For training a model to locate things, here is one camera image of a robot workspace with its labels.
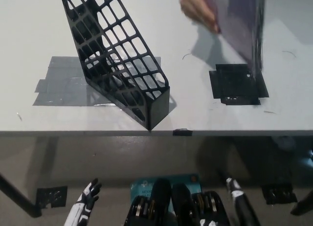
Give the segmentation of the person's bare hand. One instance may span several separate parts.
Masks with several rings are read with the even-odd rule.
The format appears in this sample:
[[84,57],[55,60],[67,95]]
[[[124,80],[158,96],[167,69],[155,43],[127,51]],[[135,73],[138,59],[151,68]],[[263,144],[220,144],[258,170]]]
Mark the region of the person's bare hand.
[[205,0],[179,0],[183,14],[190,20],[203,25],[211,33],[219,34],[216,15]]

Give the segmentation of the robot right hand white black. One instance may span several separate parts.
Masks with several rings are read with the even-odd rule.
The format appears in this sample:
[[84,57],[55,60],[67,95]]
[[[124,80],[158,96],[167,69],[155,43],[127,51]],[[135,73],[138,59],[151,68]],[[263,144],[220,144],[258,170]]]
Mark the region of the robot right hand white black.
[[235,206],[238,206],[245,201],[246,195],[235,179],[233,179],[232,177],[228,177],[226,179],[226,187],[232,197]]

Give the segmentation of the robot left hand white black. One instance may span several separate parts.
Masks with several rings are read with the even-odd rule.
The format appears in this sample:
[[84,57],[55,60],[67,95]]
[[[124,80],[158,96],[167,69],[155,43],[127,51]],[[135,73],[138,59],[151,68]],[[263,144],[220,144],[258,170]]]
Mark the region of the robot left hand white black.
[[95,202],[101,189],[98,178],[91,181],[72,206],[64,226],[87,226]]

